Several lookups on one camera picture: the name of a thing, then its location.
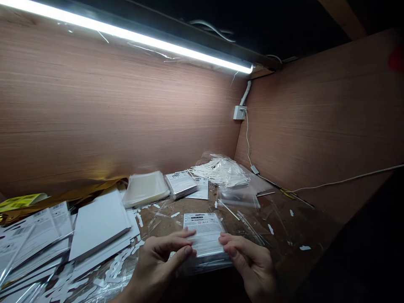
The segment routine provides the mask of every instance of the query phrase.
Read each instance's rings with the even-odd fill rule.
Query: barcode
[[[35,213],[35,214],[33,214],[32,216],[35,218],[35,217],[37,217],[37,216],[40,216],[41,214],[43,214],[43,210],[41,210],[40,212],[37,212],[37,213]]]
[[[25,203],[15,203],[11,207],[20,208],[20,207],[23,207],[23,206],[25,206]]]
[[[31,228],[30,226],[26,226],[26,227],[22,227],[20,229],[17,229],[13,236],[17,236],[19,234],[22,234],[22,233],[28,231],[30,228]]]
[[[59,207],[62,207],[62,206],[63,206],[63,203],[60,203],[60,204],[57,204],[57,205],[53,206],[52,208],[59,208]]]

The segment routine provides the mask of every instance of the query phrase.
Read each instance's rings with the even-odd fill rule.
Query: bundle of white strips
[[[243,169],[229,158],[213,158],[210,162],[193,166],[188,170],[190,173],[208,178],[210,182],[233,187],[250,183],[249,176]]]

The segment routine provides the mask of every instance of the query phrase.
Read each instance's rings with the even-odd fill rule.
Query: yellow tag
[[[48,197],[47,194],[32,194],[27,196],[15,197],[8,200],[5,200],[3,203],[0,203],[0,212],[5,212],[8,210],[14,210],[17,208],[27,207],[31,204],[34,204],[38,201],[46,199]]]

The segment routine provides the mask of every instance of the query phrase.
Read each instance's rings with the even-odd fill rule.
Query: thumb
[[[227,250],[230,260],[233,262],[234,267],[240,273],[243,280],[250,279],[254,272],[248,266],[247,261],[243,255],[233,246],[230,246]]]
[[[172,258],[168,259],[165,266],[168,270],[168,274],[173,274],[182,263],[184,263],[190,255],[192,255],[192,247],[187,245],[179,249]]]

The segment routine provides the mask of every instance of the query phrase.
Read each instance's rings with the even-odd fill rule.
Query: finger
[[[241,277],[243,277],[243,280],[251,281],[251,279],[255,277],[255,274],[248,266],[247,261],[241,255],[241,253],[233,246],[230,246],[227,252],[229,254],[230,260],[233,262],[234,267],[240,273]]]
[[[271,255],[266,248],[256,245],[251,241],[241,237],[231,240],[223,246],[223,250],[228,253],[230,247],[234,247],[241,253],[249,257],[257,266],[266,268],[271,264]]]
[[[170,234],[170,236],[180,237],[180,238],[188,238],[190,236],[195,235],[196,233],[197,233],[197,231],[195,229],[188,230],[188,227],[186,227],[181,231],[173,232],[172,234]]]
[[[165,253],[170,253],[172,251],[178,251],[179,249],[183,248],[184,246],[191,246],[191,240],[187,240],[180,237],[175,236],[165,236],[155,238],[154,242],[152,243],[152,249],[157,252],[159,255],[164,255]]]
[[[233,236],[232,234],[225,234],[225,233],[220,233],[219,237],[219,243],[222,245],[226,245],[229,241],[235,241],[239,240],[242,241],[244,238],[241,236]]]
[[[168,259],[168,261],[164,264],[166,274],[173,274],[182,263],[184,263],[189,256],[196,255],[197,251],[193,250],[191,246],[185,246],[179,249],[172,258]]]

